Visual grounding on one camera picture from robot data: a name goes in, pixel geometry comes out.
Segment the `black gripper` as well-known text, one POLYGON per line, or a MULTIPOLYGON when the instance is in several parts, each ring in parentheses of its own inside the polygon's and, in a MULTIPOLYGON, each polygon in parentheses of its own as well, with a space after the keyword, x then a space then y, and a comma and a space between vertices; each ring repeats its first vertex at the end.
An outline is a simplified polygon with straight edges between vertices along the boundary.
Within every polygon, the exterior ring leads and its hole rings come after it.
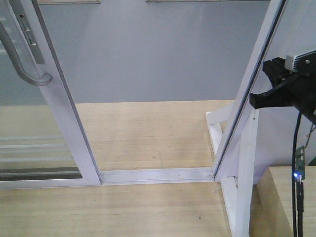
POLYGON ((285 68, 285 59, 274 58, 263 63, 263 72, 272 89, 249 94, 254 109, 294 107, 312 124, 316 124, 316 75, 297 74, 285 68))

